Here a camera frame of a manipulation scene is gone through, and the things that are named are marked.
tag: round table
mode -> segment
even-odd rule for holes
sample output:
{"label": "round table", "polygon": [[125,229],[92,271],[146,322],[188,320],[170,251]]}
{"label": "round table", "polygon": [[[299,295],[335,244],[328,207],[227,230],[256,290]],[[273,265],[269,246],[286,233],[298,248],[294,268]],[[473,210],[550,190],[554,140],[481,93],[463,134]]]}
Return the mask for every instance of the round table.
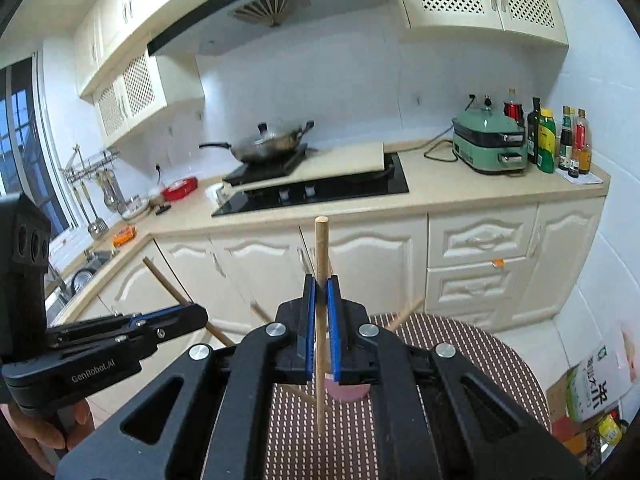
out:
{"label": "round table", "polygon": [[[394,314],[371,317],[380,326]],[[396,332],[405,343],[433,348],[452,343],[536,420],[550,428],[542,389],[510,347],[479,328],[446,317],[413,314]],[[315,395],[314,385],[301,387]],[[325,395],[330,412],[316,434],[315,408],[276,385],[271,404],[265,475],[269,480],[377,480],[378,464],[370,396],[343,404]]]}

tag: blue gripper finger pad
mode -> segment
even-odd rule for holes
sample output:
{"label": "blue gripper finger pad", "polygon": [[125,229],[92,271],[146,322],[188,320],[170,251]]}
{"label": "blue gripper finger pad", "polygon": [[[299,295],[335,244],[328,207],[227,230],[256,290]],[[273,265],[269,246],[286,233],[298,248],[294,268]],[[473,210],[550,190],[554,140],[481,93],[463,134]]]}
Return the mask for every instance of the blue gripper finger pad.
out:
{"label": "blue gripper finger pad", "polygon": [[329,348],[331,350],[331,373],[334,375],[334,381],[340,382],[340,367],[342,360],[342,352],[340,345],[340,337],[338,335],[337,310],[335,304],[334,282],[328,279],[326,282],[326,308],[329,318]]}

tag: human hand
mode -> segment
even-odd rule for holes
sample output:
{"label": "human hand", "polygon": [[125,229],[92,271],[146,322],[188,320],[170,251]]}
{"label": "human hand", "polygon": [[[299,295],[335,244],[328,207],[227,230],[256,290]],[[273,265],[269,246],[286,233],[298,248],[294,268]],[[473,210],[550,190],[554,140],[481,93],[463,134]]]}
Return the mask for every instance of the human hand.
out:
{"label": "human hand", "polygon": [[4,404],[2,412],[27,453],[50,475],[55,474],[56,468],[47,459],[40,444],[52,449],[66,447],[71,450],[95,429],[94,418],[89,403],[85,399],[74,406],[76,425],[69,430],[66,441],[62,433],[46,420],[25,415],[15,402]]}

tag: cutting board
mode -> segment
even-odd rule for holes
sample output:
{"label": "cutting board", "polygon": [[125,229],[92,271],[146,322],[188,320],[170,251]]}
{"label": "cutting board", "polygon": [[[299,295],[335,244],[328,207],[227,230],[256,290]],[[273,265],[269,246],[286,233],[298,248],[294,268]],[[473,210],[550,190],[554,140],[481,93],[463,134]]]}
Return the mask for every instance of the cutting board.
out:
{"label": "cutting board", "polygon": [[382,142],[366,142],[340,146],[318,152],[307,152],[306,159],[288,176],[233,186],[234,191],[247,191],[261,187],[279,186],[292,182],[317,180],[332,176],[370,173],[385,169]]}

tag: beige countertop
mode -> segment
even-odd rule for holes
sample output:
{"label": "beige countertop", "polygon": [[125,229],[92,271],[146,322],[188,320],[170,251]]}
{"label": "beige countertop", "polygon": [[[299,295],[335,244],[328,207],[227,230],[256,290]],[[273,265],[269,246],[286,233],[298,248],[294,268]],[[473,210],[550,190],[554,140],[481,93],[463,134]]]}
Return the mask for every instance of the beige countertop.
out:
{"label": "beige countertop", "polygon": [[[450,150],[432,155],[447,156]],[[425,159],[422,150],[400,153],[402,169],[409,193],[359,198],[312,205],[281,207],[270,210],[216,217],[216,209],[205,196],[205,185],[188,197],[173,202],[172,209],[162,216],[151,214],[136,226],[136,238],[121,248],[87,286],[62,310],[56,323],[75,317],[93,300],[117,272],[153,238],[185,235],[225,235],[252,229],[268,229],[297,224],[311,225],[316,216],[329,216],[335,221],[357,221],[359,218],[383,218],[437,214],[461,210],[477,210],[496,206],[515,206],[537,202],[560,202],[605,196],[609,190],[609,175],[592,165],[593,173],[602,184],[576,186],[558,174],[546,174],[529,165],[527,171],[515,176],[482,175],[463,164],[447,164]],[[111,235],[94,250],[111,249]]]}

